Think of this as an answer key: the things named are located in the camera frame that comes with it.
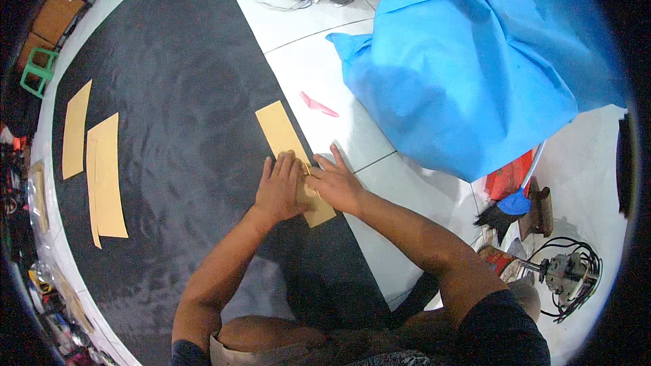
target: broom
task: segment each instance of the broom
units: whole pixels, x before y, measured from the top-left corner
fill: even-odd
[[[525,197],[525,187],[529,183],[529,179],[531,179],[533,170],[536,168],[536,164],[538,164],[546,142],[547,140],[544,140],[538,145],[538,150],[536,150],[536,154],[533,156],[531,167],[529,167],[527,174],[522,180],[520,188],[515,193],[489,206],[477,216],[475,226],[488,225],[489,228],[497,231],[497,243],[502,243],[502,239],[504,239],[504,236],[509,230],[509,226],[525,216],[531,207],[531,201]]]

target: broom bristles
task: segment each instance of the broom bristles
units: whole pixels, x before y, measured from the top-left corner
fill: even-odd
[[[497,206],[497,203],[494,203],[477,216],[475,226],[488,225],[489,228],[497,231],[497,243],[502,244],[502,240],[507,234],[509,226],[523,216],[525,216],[525,214],[509,215],[503,212],[499,206]]]

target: blue plastic sheet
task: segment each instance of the blue plastic sheet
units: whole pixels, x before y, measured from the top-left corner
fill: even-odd
[[[468,182],[580,111],[624,106],[593,0],[382,0],[373,34],[327,38],[395,148]]]

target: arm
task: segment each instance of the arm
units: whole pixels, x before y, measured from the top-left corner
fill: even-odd
[[[206,256],[185,286],[176,309],[172,343],[185,339],[208,351],[210,334],[221,328],[219,314],[238,289],[253,255],[271,228],[305,212],[296,203],[303,163],[294,152],[281,153],[272,169],[264,161],[255,204]]]
[[[407,208],[366,191],[346,167],[337,146],[336,165],[315,155],[324,169],[305,182],[334,208],[357,216],[396,245],[414,264],[439,277],[441,297],[453,325],[484,297],[507,285],[454,233]]]

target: blue broom handle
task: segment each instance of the blue broom handle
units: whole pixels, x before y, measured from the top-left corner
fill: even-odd
[[[531,179],[531,175],[533,175],[533,170],[534,168],[536,168],[536,165],[538,164],[538,160],[540,159],[540,155],[542,154],[543,147],[545,147],[545,143],[547,143],[547,140],[543,140],[542,143],[538,145],[536,154],[533,156],[533,161],[531,162],[531,167],[529,167],[529,171],[527,171],[527,174],[525,175],[525,179],[522,180],[522,184],[520,184],[521,190],[525,189],[527,183]]]

